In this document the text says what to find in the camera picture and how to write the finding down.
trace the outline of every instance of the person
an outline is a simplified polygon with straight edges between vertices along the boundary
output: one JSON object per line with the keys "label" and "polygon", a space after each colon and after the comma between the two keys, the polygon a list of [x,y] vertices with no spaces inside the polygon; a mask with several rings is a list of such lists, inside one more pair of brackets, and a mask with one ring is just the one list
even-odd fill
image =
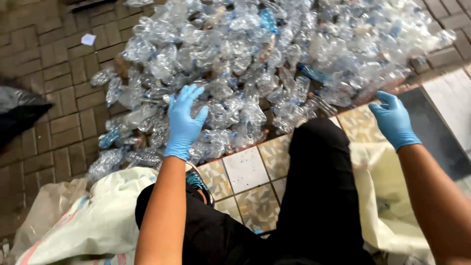
{"label": "person", "polygon": [[[170,101],[170,140],[155,185],[137,199],[140,228],[135,263],[147,264],[374,264],[363,250],[349,140],[327,118],[293,132],[286,191],[276,224],[261,239],[213,208],[198,170],[186,164],[208,109],[190,117],[202,88],[185,86]],[[417,221],[437,264],[471,262],[471,204],[411,129],[394,95],[370,104],[378,126],[399,156]]]}

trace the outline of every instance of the gloved hand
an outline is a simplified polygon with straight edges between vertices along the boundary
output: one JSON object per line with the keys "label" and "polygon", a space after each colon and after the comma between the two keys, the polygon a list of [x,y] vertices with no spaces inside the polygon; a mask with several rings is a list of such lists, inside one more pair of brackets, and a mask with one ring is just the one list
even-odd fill
{"label": "gloved hand", "polygon": [[371,112],[378,121],[380,131],[397,151],[403,145],[422,144],[412,131],[409,113],[402,102],[395,96],[378,91],[381,106],[370,103]]}
{"label": "gloved hand", "polygon": [[203,93],[204,88],[195,84],[184,86],[177,100],[170,96],[170,139],[163,154],[164,157],[176,156],[188,159],[188,152],[201,132],[201,127],[208,116],[208,106],[203,106],[195,119],[190,117],[191,106],[195,99]]}

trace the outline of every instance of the black pants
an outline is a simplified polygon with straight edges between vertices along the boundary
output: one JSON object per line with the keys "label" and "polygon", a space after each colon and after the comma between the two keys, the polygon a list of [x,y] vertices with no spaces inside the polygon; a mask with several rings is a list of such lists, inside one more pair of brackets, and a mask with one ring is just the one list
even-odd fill
{"label": "black pants", "polygon": [[[276,231],[261,239],[187,185],[183,264],[374,264],[362,249],[349,140],[326,118],[294,130]],[[138,197],[140,227],[151,185]]]}

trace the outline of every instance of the white paper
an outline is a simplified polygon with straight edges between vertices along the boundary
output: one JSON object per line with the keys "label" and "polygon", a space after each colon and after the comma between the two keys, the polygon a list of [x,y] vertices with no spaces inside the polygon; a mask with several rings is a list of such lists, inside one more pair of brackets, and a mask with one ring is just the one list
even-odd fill
{"label": "white paper", "polygon": [[87,33],[82,37],[82,44],[93,46],[93,42],[95,41],[95,38],[96,38],[95,35]]}

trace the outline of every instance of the black sneaker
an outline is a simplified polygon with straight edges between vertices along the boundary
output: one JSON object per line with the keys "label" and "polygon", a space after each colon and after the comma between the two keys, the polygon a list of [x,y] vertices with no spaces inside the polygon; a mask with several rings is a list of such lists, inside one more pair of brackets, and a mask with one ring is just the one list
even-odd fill
{"label": "black sneaker", "polygon": [[195,190],[201,190],[206,197],[207,205],[214,208],[214,199],[209,192],[209,188],[206,186],[206,184],[204,184],[203,178],[201,177],[201,174],[196,166],[190,162],[187,162],[186,171],[187,183],[190,184]]}

